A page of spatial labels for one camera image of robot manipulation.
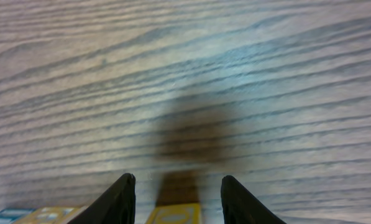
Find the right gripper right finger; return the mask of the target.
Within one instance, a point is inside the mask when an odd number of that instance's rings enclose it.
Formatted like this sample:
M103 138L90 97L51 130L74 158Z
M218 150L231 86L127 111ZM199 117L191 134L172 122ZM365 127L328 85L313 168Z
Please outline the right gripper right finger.
M231 175L222 179L221 203L225 224L285 224Z

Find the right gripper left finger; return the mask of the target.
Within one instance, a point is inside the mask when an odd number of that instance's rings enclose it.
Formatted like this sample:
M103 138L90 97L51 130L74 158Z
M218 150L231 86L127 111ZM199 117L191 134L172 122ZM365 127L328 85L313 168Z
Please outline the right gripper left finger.
M68 224L134 224L135 176L123 174Z

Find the green B wooden block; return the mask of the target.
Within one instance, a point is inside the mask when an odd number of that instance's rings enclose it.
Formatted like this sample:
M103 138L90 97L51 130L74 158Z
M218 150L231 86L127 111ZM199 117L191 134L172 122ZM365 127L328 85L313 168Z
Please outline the green B wooden block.
M201 206L184 203L155 207L146 224L202 224Z

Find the green L wooden block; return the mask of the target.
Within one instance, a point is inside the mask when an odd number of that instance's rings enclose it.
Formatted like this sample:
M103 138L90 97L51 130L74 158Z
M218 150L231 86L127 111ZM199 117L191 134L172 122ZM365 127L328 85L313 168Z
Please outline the green L wooden block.
M14 224L67 224L82 213L85 207L42 207L15 221Z

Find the blue edged squirrel block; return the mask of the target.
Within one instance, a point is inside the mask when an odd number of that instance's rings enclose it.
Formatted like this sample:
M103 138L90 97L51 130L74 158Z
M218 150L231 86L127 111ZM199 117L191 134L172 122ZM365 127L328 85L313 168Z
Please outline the blue edged squirrel block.
M0 224L12 224L34 211L34 208L6 208L0 211Z

